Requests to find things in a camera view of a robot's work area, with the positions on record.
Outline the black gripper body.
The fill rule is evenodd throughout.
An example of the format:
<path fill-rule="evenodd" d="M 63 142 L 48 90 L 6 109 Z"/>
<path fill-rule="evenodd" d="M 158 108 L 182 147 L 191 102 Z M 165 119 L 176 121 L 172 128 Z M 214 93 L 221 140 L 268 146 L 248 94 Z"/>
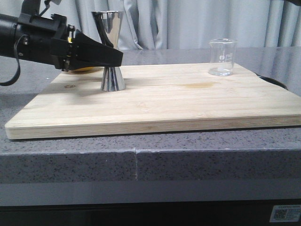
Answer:
<path fill-rule="evenodd" d="M 50 19 L 21 14 L 13 20 L 13 56 L 75 70 L 74 41 L 77 32 L 67 18 L 53 14 Z"/>

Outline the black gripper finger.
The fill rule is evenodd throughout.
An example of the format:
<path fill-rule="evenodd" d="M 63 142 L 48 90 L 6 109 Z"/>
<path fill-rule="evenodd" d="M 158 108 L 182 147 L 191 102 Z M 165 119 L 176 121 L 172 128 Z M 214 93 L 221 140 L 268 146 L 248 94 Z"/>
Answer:
<path fill-rule="evenodd" d="M 118 67 L 121 66 L 122 59 L 121 51 L 103 45 L 76 30 L 71 44 L 68 70 L 97 66 Z"/>

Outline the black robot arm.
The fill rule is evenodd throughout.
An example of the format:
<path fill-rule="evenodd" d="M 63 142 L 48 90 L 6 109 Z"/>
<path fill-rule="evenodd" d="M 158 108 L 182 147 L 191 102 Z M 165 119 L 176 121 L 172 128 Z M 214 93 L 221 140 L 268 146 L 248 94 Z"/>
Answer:
<path fill-rule="evenodd" d="M 54 65 L 72 71 L 86 67 L 121 66 L 123 53 L 103 45 L 67 24 L 67 18 L 50 19 L 21 14 L 0 16 L 0 54 L 14 57 L 14 44 L 22 60 Z"/>

